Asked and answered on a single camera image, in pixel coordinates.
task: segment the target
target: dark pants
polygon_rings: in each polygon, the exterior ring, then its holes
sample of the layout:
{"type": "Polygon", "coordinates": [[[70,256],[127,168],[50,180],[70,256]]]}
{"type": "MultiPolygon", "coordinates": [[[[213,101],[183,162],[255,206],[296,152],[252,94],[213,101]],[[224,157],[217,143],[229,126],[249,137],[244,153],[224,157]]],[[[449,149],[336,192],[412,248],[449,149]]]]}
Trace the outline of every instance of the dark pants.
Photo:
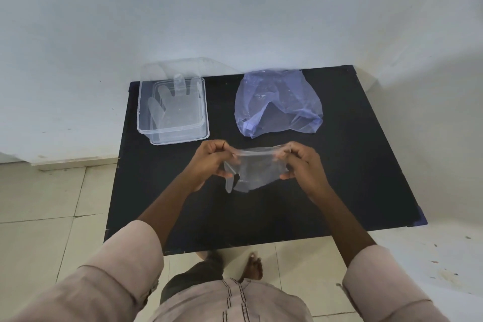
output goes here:
{"type": "Polygon", "coordinates": [[[223,259],[218,253],[209,252],[204,261],[183,274],[173,276],[161,292],[160,304],[185,289],[214,280],[223,280],[223,259]]]}

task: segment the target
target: black tabletop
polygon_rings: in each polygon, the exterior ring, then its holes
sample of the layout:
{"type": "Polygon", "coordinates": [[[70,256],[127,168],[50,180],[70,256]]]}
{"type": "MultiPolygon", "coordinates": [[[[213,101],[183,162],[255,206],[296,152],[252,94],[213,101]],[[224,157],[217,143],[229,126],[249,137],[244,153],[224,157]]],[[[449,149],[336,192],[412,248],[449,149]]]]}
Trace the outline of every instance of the black tabletop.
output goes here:
{"type": "MultiPolygon", "coordinates": [[[[235,148],[294,140],[320,154],[327,178],[366,230],[413,225],[420,209],[401,172],[353,66],[305,69],[322,102],[315,134],[293,130],[243,136],[235,123],[235,94],[243,75],[205,78],[210,139],[235,148]]],[[[135,220],[188,164],[200,142],[154,146],[136,129],[139,82],[130,85],[106,239],[135,220]]],[[[294,179],[249,193],[225,191],[212,176],[191,194],[164,247],[165,254],[329,235],[322,214],[294,179]]]]}

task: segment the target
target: person's left hand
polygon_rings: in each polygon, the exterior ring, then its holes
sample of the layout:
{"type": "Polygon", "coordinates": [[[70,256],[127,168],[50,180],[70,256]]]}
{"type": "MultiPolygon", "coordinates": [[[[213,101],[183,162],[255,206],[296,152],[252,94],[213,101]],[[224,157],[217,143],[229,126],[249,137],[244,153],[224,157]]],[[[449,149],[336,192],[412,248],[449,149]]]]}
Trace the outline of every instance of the person's left hand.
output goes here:
{"type": "Polygon", "coordinates": [[[206,140],[202,142],[196,153],[182,172],[191,186],[191,191],[198,191],[211,175],[232,177],[220,169],[221,163],[233,159],[235,149],[224,140],[206,140]]]}

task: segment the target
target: sleeve cuff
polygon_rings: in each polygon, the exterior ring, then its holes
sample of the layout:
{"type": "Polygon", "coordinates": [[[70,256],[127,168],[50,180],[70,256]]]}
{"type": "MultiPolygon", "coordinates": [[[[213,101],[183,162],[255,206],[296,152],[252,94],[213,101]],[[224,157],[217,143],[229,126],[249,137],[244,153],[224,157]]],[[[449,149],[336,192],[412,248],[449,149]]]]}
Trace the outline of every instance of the sleeve cuff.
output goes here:
{"type": "Polygon", "coordinates": [[[389,250],[378,245],[357,254],[342,283],[367,322],[381,321],[410,303],[430,300],[389,250]]]}
{"type": "Polygon", "coordinates": [[[136,220],[108,239],[83,266],[103,270],[143,303],[163,270],[163,252],[153,228],[136,220]]]}

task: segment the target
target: plastic bag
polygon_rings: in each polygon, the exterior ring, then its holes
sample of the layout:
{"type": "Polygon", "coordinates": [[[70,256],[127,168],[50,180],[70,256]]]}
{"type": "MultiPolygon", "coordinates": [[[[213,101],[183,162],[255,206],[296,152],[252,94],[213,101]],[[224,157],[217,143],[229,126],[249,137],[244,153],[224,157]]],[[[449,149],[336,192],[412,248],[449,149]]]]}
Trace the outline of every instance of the plastic bag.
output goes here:
{"type": "Polygon", "coordinates": [[[322,116],[320,99],[300,70],[247,73],[238,87],[235,120],[252,139],[288,129],[313,134],[322,116]]]}
{"type": "Polygon", "coordinates": [[[226,192],[230,193],[232,189],[248,192],[279,179],[282,173],[287,172],[285,162],[274,157],[281,147],[238,150],[236,159],[223,162],[225,171],[233,174],[233,177],[226,179],[226,192]],[[237,173],[239,180],[233,187],[237,173]]]}

